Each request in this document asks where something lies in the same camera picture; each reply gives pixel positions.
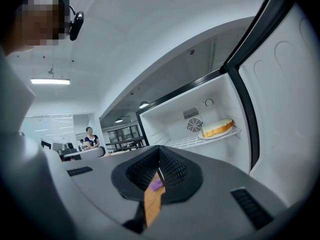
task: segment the round ceiling lamp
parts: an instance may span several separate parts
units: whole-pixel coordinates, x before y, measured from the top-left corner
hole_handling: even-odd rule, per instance
[[[120,123],[120,122],[122,122],[123,120],[120,118],[120,117],[118,117],[116,120],[115,120],[115,122],[116,123]]]
[[[146,106],[148,106],[148,105],[149,105],[149,103],[148,103],[148,102],[146,102],[146,101],[142,101],[142,102],[140,103],[139,108],[140,108],[140,109],[143,109],[144,107],[146,107]]]

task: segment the air vent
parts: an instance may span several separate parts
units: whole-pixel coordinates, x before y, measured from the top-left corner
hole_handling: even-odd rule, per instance
[[[272,217],[244,188],[233,190],[231,194],[257,230],[272,222]]]
[[[197,118],[192,118],[188,122],[187,129],[190,130],[191,132],[194,132],[194,133],[199,132],[201,128],[202,128],[202,122]]]
[[[196,107],[190,108],[186,111],[183,111],[183,117],[184,119],[193,118],[195,116],[199,115],[199,112]]]
[[[78,168],[78,169],[68,170],[68,174],[70,176],[76,176],[76,175],[85,174],[85,173],[91,172],[91,171],[93,171],[93,169],[89,166],[86,166],[86,167],[82,167],[82,168]]]

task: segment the purple object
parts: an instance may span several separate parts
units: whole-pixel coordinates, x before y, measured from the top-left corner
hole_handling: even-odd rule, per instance
[[[161,187],[163,187],[164,185],[161,182],[161,179],[156,179],[154,182],[152,182],[149,187],[150,189],[152,189],[153,191],[157,191],[158,189],[160,189]]]

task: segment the round fan grille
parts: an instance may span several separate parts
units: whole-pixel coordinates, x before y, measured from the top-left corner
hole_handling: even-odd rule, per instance
[[[188,126],[187,128],[191,131],[191,132],[199,132],[202,128],[202,122],[197,119],[197,118],[192,118],[190,119],[190,121],[188,122]]]

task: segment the dark shirt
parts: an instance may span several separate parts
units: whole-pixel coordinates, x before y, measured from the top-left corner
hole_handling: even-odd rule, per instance
[[[90,142],[90,145],[91,145],[92,147],[97,144],[97,139],[98,139],[98,136],[97,136],[97,135],[93,135],[93,136],[94,136],[94,139],[93,139],[93,140],[89,139],[88,136],[85,137],[85,139],[84,139],[84,142]]]

